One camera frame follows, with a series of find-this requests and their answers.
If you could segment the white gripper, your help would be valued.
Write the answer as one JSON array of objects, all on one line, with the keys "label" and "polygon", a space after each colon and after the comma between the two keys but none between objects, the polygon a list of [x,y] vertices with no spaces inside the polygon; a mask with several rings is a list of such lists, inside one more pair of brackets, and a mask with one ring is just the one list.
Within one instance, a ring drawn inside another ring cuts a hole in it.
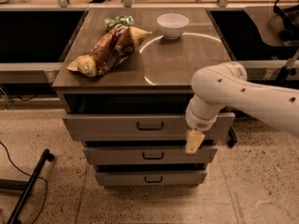
[{"label": "white gripper", "polygon": [[187,131],[185,152],[195,154],[205,139],[203,131],[209,130],[215,123],[223,105],[208,103],[194,95],[186,108],[186,122],[191,130]]}]

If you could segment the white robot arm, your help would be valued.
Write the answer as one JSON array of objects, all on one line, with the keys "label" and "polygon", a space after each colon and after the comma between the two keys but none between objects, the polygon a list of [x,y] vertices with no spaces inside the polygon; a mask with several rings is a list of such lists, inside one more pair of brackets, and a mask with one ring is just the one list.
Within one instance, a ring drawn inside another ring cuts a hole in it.
[{"label": "white robot arm", "polygon": [[247,81],[244,66],[221,63],[192,76],[193,98],[186,108],[185,152],[194,154],[226,106],[240,110],[293,136],[299,136],[299,90]]}]

